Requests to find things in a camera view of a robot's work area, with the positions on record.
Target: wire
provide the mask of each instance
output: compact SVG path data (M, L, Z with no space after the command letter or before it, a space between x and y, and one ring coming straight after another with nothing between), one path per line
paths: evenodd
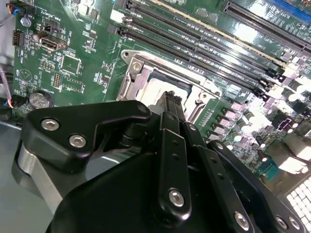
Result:
M13 108L11 100L8 100L8 104L9 104L10 108Z
M0 27L2 27L7 21L9 21L11 18L13 18L14 15L12 14L8 14L6 17L4 17L1 21L0 21Z
M9 13L12 14L12 10L10 6L8 6L8 10L9 10Z
M5 71L4 71L2 66L0 66L0 76L1 76L1 79L3 82L3 85L5 87L5 90L6 90L6 97L8 99L8 105L10 106L10 108L13 108L12 102L11 102L12 95L11 95L11 91L10 91L10 86L9 86L8 80L6 78Z

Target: pcie slot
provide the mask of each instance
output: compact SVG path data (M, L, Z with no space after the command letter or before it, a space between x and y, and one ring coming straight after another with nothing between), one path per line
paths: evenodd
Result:
M209 66L208 64L194 60L191 57L189 57L188 55L186 55L186 54L184 54L184 53L182 53L176 49L168 47L166 44L155 41L152 38L147 37L147 36L140 34L138 32L135 32L131 29L121 28L120 31L118 32L118 34L120 34L121 36L126 36L128 38L134 39L135 41L145 43L149 46L152 46L159 51L168 53L168 54L178 58L182 62L191 63L192 66L196 66L196 69L201 69L206 73L212 73L213 75L215 75L216 77L218 77L220 79L227 80L227 81L229 81L229 82L231 82L231 83L233 83L239 87L245 88L251 92L255 91L254 85L245 83L244 81L239 80L234 76L228 75L227 73L225 73L219 69L216 69L212 66Z
M148 33L148 31L153 32L155 35L161 36L161 37L167 39L171 43L172 42L175 43L177 47L183 46L183 47L185 47L185 49L191 50L191 51L193 51L193 53L200 55L203 59L210 60L220 67L225 67L226 69L230 70L230 72L236 73L245 79L252 79L255 81L260 80L260 78L257 77L254 73L252 73L248 70L242 69L242 68L236 66L235 64L229 63L225 60L220 61L218 56L216 56L216 55L214 55L214 54L212 54L206 50L203 50L203 49L195 46L192 43L189 43L185 40L182 40L182 39L176 37L175 35L172 35L172 34L166 32L160 28L157 28L151 24L148 24L148 23L146 23L146 22L144 22L138 18L132 18L132 22L130 24L134 28L138 28L138 29L142 30L143 32L147 32L147 33Z
M227 2L223 8L223 12L288 48L303 55L311 56L311 44L258 17L252 12L232 2Z
M234 55L236 58L242 59L244 62L252 64L253 67L255 67L255 68L261 68L263 70L267 70L267 67L264 64L259 63L256 60L254 60L254 59L244 55L243 53L237 52L237 51L231 49L230 47L228 47L228 46L226 46L224 44L221 44L221 43L219 43L219 42L217 42L215 40L212 40L211 38L208 38L208 37L202 35L199 31L193 30L190 27L187 27L184 24L181 24L181 23L177 22L176 20L172 20L172 19L170 19L169 17L167 17L165 15L159 14L156 11L146 7L143 4L140 4L140 3L137 3L137 2L133 2L132 5L131 5L130 10L132 12L138 13L138 14L140 14L142 16L148 16L149 18L151 18L154 21L157 21L157 22L160 22L162 24L166 24L167 26L171 26L171 27L173 27L175 29L178 29L178 30L182 31L183 33L185 33L186 36L192 36L192 37L195 37L196 39L205 41L209 45L217 47L218 49L222 50L223 52L226 52L230 56L232 56L233 54L236 54L236 55ZM197 25L197 24L195 24L193 22L189 22L189 23L195 25L198 28L201 28L204 31L206 31L200 25ZM220 35L212 32L212 31L208 31L208 33L210 35L213 35L214 37L220 37ZM225 40L228 43L235 44L235 42L229 40L228 38L222 37L222 39ZM251 55L253 55L254 57L258 56L257 53L253 52L252 50L250 50L250 49L248 49L246 47L244 47L243 49L245 51L247 51L248 53L250 53ZM265 57L260 56L260 58L265 60L265 62L267 62L267 63L271 62L269 59L266 59Z

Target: green circuit board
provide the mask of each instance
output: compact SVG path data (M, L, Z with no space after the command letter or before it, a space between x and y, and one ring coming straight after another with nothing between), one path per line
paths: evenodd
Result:
M24 41L22 45L16 46L13 94L29 97L34 91L42 90L52 96L53 105L56 107L115 100L128 67L127 63L121 58L123 50L149 51L151 54L178 64L181 67L190 68L190 63L181 62L174 54L167 53L161 48L156 48L141 40L135 40L126 36L121 37L119 34L113 34L108 31L109 25L127 27L124 23L111 19L112 12L114 11L130 17L139 16L138 18L143 22L164 30L176 38L187 41L183 34L180 34L178 30L172 30L171 26L132 12L125 7L124 1L25 0L23 2L33 6L35 13L27 15L31 20L30 27L25 27L20 23L21 18L24 16L16 16L16 30L23 34ZM154 1L134 0L132 2L143 4L159 15L175 20L189 29L197 27L197 24L189 23L188 19L172 13L172 11L163 6L160 7ZM233 2L305 41L309 42L311 40L311 27L308 24L277 9L271 1L236 0ZM270 67L273 64L269 58L276 59L285 66L289 63L302 61L299 65L296 65L294 75L306 79L311 77L311 60L309 57L289 49L225 14L223 8L226 1L170 0L163 1L163 3L173 6L178 11L188 14L192 18L200 20L221 32L227 33L229 38L238 38L246 47L241 46L241 43L235 43L234 40L230 41L230 39L219 34L205 33L205 37L213 43L224 45L232 50L238 50L240 54L252 59L259 65L261 64L263 67ZM293 1L292 5L299 7L306 13L310 12L310 9L305 8L299 1ZM42 46L42 43L34 40L34 35L46 30L47 22L56 28L55 31L50 31L50 35L63 41L63 48L57 51L47 49ZM163 40L160 34L148 30L140 33L146 38L161 42L163 45L175 48L181 53L187 53L170 40ZM247 46L251 46L255 50L250 50ZM217 56L221 62L226 60L234 62L235 69L242 70L243 72L240 72L242 74L247 72L255 77L267 78L264 72L249 66L247 63L240 60L230 60L232 57L228 57L227 53L222 53L214 49L214 47L206 47L205 49L208 53ZM261 56L259 53L254 52L257 50L262 54L266 54L266 56ZM213 62L213 60L205 60L204 63L214 69L225 69ZM247 88L248 86L260 87L258 82L246 79L239 72L235 71L230 71L230 75L234 77L233 82L221 78L215 72L200 70L198 73L211 80L222 92L219 98L213 98L207 103L195 122L202 136L206 139L208 139L213 125L217 123L218 117L223 114L223 109L225 107L230 108L233 100L241 103L242 107L237 110L236 115L233 117L233 124L227 127L226 131L220 135L220 140L233 142L230 134L232 130L243 134L236 127L236 123L243 118L243 114L250 106L249 104L252 104L252 108L257 109L263 115L269 114L269 109L263 107L264 103L262 101L253 102L257 98ZM236 82L245 83L246 87L238 85ZM277 108L278 103L279 101L276 100L271 108ZM27 103L14 110L14 117L16 120L19 120L32 110L33 107ZM291 113L291 115L300 120L297 114ZM263 136L273 134L276 135L275 139L283 137L283 134L276 132L275 129L265 131L264 128L261 128L260 134ZM251 137L251 135L245 134L244 137ZM243 147L238 143L234 144L233 151L237 154L249 155L247 158L242 158L241 156L241 159L244 159L246 164L250 164L258 159L257 154L254 152L254 142L253 139L250 139ZM257 163L256 166L252 167L252 170L257 172L260 165L260 163Z

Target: silver screw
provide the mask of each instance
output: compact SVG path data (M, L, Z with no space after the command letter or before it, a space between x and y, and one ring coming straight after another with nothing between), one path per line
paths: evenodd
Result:
M141 64L138 62L133 63L133 70L140 71L141 70Z
M69 138L69 143L73 147L82 148L86 145L86 139L81 135L73 135Z
M128 53L128 52L125 52L124 54L123 54L123 57L125 57L125 58L128 58L130 56L130 54Z
M142 111L143 113L146 113L146 112L147 112L146 107L143 106L143 105L138 105L138 109L139 109L140 111Z
M54 119L45 119L41 122L43 129L48 131L54 131L59 128L59 123Z
M276 216L276 221L282 228L284 228L284 229L288 228L286 223L284 222L284 220L281 219L279 216Z
M183 195L175 189L169 192L169 198L170 201L177 207L182 207L185 204Z
M195 126L194 126L194 125L192 125L192 124L189 124L189 127L190 127L190 129L192 129L193 131L195 131L195 130L196 130Z
M234 218L235 218L235 221L238 223L238 225L243 230L245 230L245 231L249 230L249 223L248 223L247 219L242 214L240 214L239 212L235 212Z
M27 17L23 17L20 19L21 25L23 25L26 28L29 28L31 26L31 20Z
M220 144L219 142L216 142L216 146L217 146L219 149L221 149L221 150L224 149L224 147L222 146L222 144Z
M290 220L290 222L293 225L293 227L295 227L297 230L300 229L300 226L299 226L298 222L294 218L289 217L288 219Z

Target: motherboard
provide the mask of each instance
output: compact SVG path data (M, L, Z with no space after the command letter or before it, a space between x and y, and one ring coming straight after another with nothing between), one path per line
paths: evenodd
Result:
M304 0L10 1L17 18L13 94L24 98L13 119L21 122L38 108L115 100L149 106L173 91L206 142L223 141L252 172L268 180L279 169L306 172L301 156L309 155L290 142L311 137L309 6ZM276 157L277 146L288 155ZM286 165L295 156L297 166Z

